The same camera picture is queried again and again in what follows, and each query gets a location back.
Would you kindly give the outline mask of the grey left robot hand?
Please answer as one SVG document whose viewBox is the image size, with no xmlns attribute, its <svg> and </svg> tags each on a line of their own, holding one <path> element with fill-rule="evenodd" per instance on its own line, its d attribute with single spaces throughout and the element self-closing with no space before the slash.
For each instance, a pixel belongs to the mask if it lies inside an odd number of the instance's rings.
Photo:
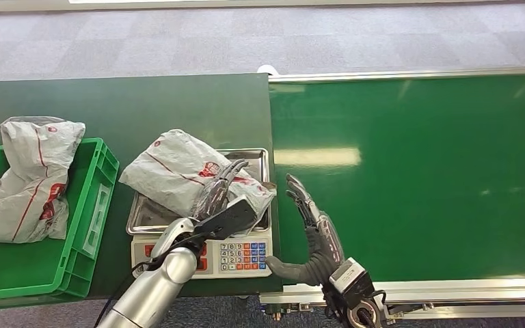
<svg viewBox="0 0 525 328">
<path fill-rule="evenodd" d="M 246 166 L 245 159 L 237 159 L 221 169 L 199 192 L 191 217 L 196 221 L 195 231 L 205 238 L 224 240 L 233 234 L 247 232 L 256 225 L 258 215 L 251 202 L 242 195 L 228 199 L 230 185 Z"/>
</svg>

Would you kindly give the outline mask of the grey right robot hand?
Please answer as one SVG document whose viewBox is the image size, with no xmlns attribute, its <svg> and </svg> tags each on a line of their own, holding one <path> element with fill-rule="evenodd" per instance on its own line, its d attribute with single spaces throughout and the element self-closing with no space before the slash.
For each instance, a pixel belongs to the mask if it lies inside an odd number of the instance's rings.
<svg viewBox="0 0 525 328">
<path fill-rule="evenodd" d="M 286 194 L 294 201 L 304 224 L 308 260 L 303 264 L 292 264 L 267 256 L 265 263 L 274 275 L 282 279 L 309 286 L 326 284 L 345 261 L 338 233 L 329 215 L 319 209 L 298 178 L 287 174 L 286 184 Z"/>
</svg>

